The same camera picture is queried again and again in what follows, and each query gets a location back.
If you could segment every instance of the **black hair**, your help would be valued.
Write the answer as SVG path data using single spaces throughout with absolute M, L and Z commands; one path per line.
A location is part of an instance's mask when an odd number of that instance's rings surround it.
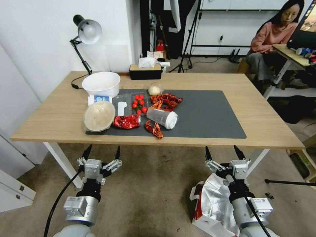
M 300 10 L 296 18 L 293 20 L 293 22 L 299 22 L 300 15 L 304 8 L 304 0 L 288 0 L 274 17 L 272 17 L 270 20 L 266 21 L 265 23 L 262 24 L 262 26 L 260 26 L 259 30 L 257 31 L 257 34 L 262 29 L 262 27 L 268 22 L 279 25 L 281 23 L 281 16 L 283 12 L 289 9 L 290 7 L 294 6 L 295 4 L 298 4 L 300 6 Z

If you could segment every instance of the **bowl of dough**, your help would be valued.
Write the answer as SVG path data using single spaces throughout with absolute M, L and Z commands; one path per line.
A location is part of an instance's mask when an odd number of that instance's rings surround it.
M 114 116 L 114 105 L 107 101 L 100 101 L 86 109 L 83 121 L 87 130 L 101 132 L 110 128 Z

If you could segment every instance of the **white cup lid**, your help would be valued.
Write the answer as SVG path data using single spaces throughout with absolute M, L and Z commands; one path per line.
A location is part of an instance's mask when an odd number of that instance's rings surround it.
M 178 115 L 175 112 L 171 111 L 166 118 L 165 128 L 173 129 L 177 121 L 178 121 Z

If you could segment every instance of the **woman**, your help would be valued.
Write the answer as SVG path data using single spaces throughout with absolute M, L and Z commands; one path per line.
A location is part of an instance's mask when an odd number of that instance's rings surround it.
M 246 61 L 260 82 L 270 80 L 270 66 L 275 66 L 276 74 L 283 67 L 286 59 L 273 51 L 273 44 L 286 44 L 298 25 L 304 8 L 304 0 L 289 0 L 281 10 L 265 22 L 251 42 L 251 49 Z

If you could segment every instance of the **gray desk mat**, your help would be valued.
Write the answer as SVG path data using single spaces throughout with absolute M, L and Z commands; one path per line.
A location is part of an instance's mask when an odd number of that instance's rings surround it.
M 119 94 L 139 92 L 143 90 L 120 89 Z M 165 90 L 182 97 L 183 102 L 176 108 L 179 116 L 176 126 L 167 130 L 160 126 L 165 137 L 188 138 L 246 138 L 222 91 L 194 91 L 194 90 Z M 141 125 L 130 130 L 116 128 L 113 125 L 102 132 L 86 131 L 88 135 L 117 135 L 117 136 L 152 136 L 144 128 L 148 118 L 142 116 Z

